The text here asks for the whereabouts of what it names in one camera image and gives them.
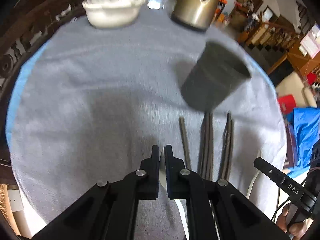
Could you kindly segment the person's hand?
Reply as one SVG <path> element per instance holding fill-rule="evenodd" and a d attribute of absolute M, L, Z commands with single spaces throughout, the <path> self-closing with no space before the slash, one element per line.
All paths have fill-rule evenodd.
<path fill-rule="evenodd" d="M 290 204 L 286 204 L 276 221 L 276 225 L 285 233 L 287 233 L 286 217 L 289 213 L 289 208 Z M 293 239 L 301 239 L 306 231 L 310 228 L 312 223 L 313 220 L 311 218 L 308 218 L 305 220 L 305 222 L 293 224 L 289 229 L 289 232 L 294 236 Z"/>

